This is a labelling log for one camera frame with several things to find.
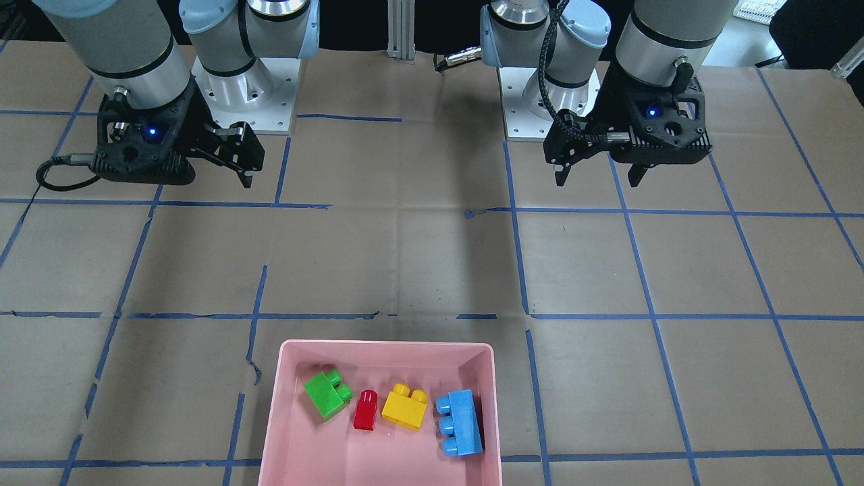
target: toy block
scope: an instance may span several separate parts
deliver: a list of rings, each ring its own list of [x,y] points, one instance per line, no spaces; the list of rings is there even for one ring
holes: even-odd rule
[[[363,390],[357,400],[357,411],[354,412],[354,428],[370,431],[375,426],[375,412],[378,411],[378,394],[372,390]]]
[[[351,401],[351,388],[342,384],[342,375],[335,369],[318,373],[303,388],[325,420],[330,420]]]
[[[410,392],[408,385],[397,383],[387,395],[381,418],[416,432],[420,430],[423,415],[426,414],[429,396],[423,390],[414,390],[409,397]]]
[[[477,412],[471,390],[450,392],[435,401],[435,409],[441,415],[438,428],[447,436],[442,444],[447,456],[467,456],[483,451]]]

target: white mounting plate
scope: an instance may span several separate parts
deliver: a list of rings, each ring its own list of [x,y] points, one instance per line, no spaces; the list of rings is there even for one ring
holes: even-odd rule
[[[498,77],[501,87],[501,107],[504,110],[504,127],[507,140],[512,142],[542,142],[552,126],[551,120],[535,115],[522,99],[522,91],[536,69],[532,67],[501,67]],[[577,115],[590,113],[600,90],[597,71],[588,81],[588,102]]]
[[[204,98],[213,113],[213,120],[219,126],[227,127],[238,121],[245,121],[252,125],[252,130],[259,135],[290,135],[294,122],[297,86],[300,84],[301,61],[291,58],[262,58],[261,61],[270,70],[273,86],[276,86],[276,92],[266,105],[250,112],[228,112],[207,96]],[[195,58],[192,75],[197,78],[203,73],[204,67],[198,58]]]

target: red block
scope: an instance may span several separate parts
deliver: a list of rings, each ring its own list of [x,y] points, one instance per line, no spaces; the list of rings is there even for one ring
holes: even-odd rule
[[[375,426],[375,412],[378,410],[378,394],[372,390],[363,390],[360,400],[357,400],[357,412],[354,413],[354,428],[370,431]]]

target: pink plastic tray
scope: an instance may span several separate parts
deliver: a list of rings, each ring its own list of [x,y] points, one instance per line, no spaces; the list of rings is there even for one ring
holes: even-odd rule
[[[303,383],[339,369],[354,399],[324,421]],[[381,419],[393,385],[429,394],[419,432]],[[357,397],[378,392],[375,430],[353,428]],[[435,400],[471,388],[484,451],[446,457]],[[279,351],[259,486],[501,486],[498,406],[492,348],[445,342],[286,341]]]

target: blue block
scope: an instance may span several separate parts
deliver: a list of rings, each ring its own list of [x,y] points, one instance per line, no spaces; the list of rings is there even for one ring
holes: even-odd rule
[[[444,415],[438,422],[441,433],[448,436],[442,444],[444,454],[467,456],[483,451],[471,390],[448,393],[435,401],[435,409]]]

